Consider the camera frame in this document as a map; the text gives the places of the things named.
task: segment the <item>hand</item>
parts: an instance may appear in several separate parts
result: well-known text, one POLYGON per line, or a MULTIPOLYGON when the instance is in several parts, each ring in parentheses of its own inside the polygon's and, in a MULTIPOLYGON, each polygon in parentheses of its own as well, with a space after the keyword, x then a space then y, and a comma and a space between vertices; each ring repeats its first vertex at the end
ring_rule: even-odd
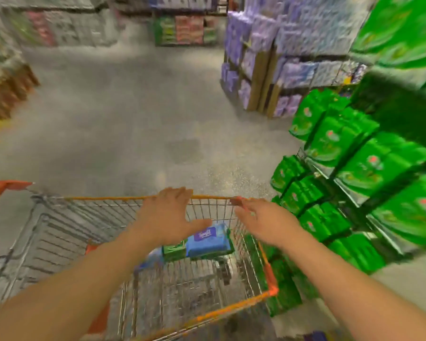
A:
POLYGON ((157 196, 145 199, 137 212, 131 230, 145 237, 152 249, 164 245, 176 245, 183 239, 211 226, 211 219, 186 221, 186 206, 193 195, 192 189, 166 188, 157 196))
POLYGON ((273 202, 265 199, 241 202, 248 211, 237 206, 235 214, 252 235, 267 244, 283 248, 289 240, 303 231, 292 213, 273 202))

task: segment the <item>blue package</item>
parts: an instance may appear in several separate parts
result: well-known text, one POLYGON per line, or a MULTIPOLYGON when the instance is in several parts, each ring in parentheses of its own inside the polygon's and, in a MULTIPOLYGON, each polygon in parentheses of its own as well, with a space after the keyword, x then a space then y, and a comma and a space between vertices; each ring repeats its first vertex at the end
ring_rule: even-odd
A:
POLYGON ((157 265, 162 265, 164 263, 163 258, 163 248, 153 249, 145 258, 145 261, 139 265, 134 267, 134 273, 137 273, 140 270, 156 267, 157 265))
POLYGON ((198 257, 216 251, 229 251, 229 238, 225 223, 214 224, 205 230, 188 237, 186 256, 198 257))

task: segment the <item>person's left hand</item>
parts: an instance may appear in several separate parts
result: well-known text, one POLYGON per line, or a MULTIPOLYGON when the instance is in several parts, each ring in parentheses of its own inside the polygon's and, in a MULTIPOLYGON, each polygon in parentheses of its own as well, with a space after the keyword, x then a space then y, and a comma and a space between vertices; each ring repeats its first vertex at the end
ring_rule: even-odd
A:
POLYGON ((211 226, 211 219, 188 222, 185 218, 186 206, 192 195, 193 190, 185 187, 166 188, 157 196, 145 199, 131 231, 138 231, 156 248, 176 245, 188 236, 206 229, 211 226))

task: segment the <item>shopping cart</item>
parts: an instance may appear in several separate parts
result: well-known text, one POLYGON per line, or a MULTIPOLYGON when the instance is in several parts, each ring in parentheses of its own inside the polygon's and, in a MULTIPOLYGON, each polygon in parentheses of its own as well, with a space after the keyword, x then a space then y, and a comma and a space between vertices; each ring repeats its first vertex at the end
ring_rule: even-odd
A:
MULTIPOLYGON (((0 256, 0 302, 68 267, 89 245, 113 240, 146 198, 66 198, 34 192, 33 187, 0 181, 0 194, 26 190, 34 201, 17 240, 0 256)), ((130 275, 110 300, 106 339, 173 340, 278 293, 262 247, 252 237, 245 241, 234 201, 193 196, 186 219, 225 222, 235 251, 210 259, 185 258, 130 275), (264 273, 263 283, 258 273, 264 273)))

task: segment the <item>person's right hand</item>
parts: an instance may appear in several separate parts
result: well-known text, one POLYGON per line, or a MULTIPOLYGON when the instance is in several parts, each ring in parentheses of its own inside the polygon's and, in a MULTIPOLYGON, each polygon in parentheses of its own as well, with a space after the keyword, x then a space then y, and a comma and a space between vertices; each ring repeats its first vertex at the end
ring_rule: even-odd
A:
POLYGON ((236 206, 235 214, 259 240, 282 248, 303 232, 298 219, 285 208, 264 199, 241 201, 244 208, 236 206))

